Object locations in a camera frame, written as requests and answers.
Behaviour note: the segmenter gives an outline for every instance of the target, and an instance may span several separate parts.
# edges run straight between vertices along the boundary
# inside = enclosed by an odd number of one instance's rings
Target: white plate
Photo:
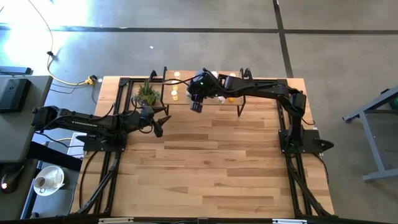
[[[40,193],[40,189],[38,187],[33,186],[37,195],[49,196],[54,194],[54,192],[56,192],[60,187],[63,186],[63,180],[65,178],[65,175],[63,174],[63,170],[61,169],[61,167],[49,166],[42,169],[42,171],[40,171],[39,174],[37,174],[36,178],[38,177],[44,177],[46,179],[49,178],[54,181],[54,186],[49,189],[46,189],[42,193]]]

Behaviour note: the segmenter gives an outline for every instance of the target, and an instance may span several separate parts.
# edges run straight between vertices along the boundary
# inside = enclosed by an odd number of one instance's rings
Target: white cup
[[[33,185],[40,189],[40,193],[44,193],[47,189],[50,189],[54,186],[54,181],[45,177],[36,177]]]

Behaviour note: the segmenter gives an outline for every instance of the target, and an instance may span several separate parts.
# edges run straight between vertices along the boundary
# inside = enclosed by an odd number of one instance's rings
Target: gray metal frame
[[[355,110],[349,115],[346,115],[343,117],[343,120],[346,123],[350,123],[353,119],[355,118],[360,118],[366,138],[368,139],[369,145],[371,147],[374,160],[376,161],[377,168],[379,169],[378,172],[373,172],[368,175],[362,176],[364,180],[376,180],[376,179],[383,179],[387,177],[394,177],[398,176],[398,169],[389,169],[386,170],[384,168],[382,159],[380,157],[379,151],[376,146],[376,142],[374,140],[374,135],[372,133],[372,130],[369,126],[368,119],[366,117],[366,113],[370,113],[372,110],[377,109],[378,107],[386,104],[388,101],[397,98],[398,97],[398,86],[384,92],[383,94],[379,95],[376,97],[374,100],[369,102],[368,104],[360,107],[360,109]]]

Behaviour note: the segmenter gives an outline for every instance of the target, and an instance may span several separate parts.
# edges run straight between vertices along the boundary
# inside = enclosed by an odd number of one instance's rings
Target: concrete floor
[[[272,0],[32,2],[51,26],[277,28]],[[279,4],[285,29],[398,29],[397,1],[279,0]],[[6,2],[0,22],[24,25],[0,31],[0,64],[28,66],[35,75],[45,75],[50,37],[29,2]],[[181,70],[249,67],[255,77],[286,77],[278,34],[53,34],[57,61],[51,71],[70,82],[89,75],[149,75],[151,70],[161,72],[163,66]],[[335,143],[324,159],[336,214],[396,223],[398,178],[362,181],[361,175],[377,168],[362,125],[345,124],[341,117],[397,85],[398,35],[289,34],[286,39],[294,77],[305,79],[321,136]],[[90,94],[91,87],[71,95],[50,92],[46,105],[93,113]],[[65,130],[48,133],[53,138],[72,136]]]

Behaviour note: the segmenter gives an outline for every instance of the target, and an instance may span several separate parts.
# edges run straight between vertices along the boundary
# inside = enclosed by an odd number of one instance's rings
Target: small table
[[[171,78],[176,78],[174,76],[175,72],[180,72],[180,78],[181,80],[187,80],[189,78],[194,77],[197,75],[197,71],[186,71],[186,70],[167,70],[167,68],[164,68],[164,80],[168,80]],[[222,75],[231,75],[232,73],[236,75],[238,78],[242,78],[242,70],[240,72],[234,71],[216,71],[217,74],[222,74]],[[162,89],[162,102],[164,105],[166,105],[166,114],[169,114],[169,106],[170,105],[190,105],[192,100],[190,97],[187,96],[187,86],[184,83],[177,84],[178,90],[177,90],[177,96],[178,100],[173,100],[173,97],[171,95],[171,92],[173,91],[173,85],[164,85]],[[238,109],[238,117],[241,115],[244,105],[246,104],[246,97],[241,96],[239,98],[233,98],[232,101],[229,101],[229,99],[226,99],[224,102],[221,102],[218,100],[217,97],[215,98],[207,98],[203,100],[203,105],[213,105],[213,106],[236,106]]]

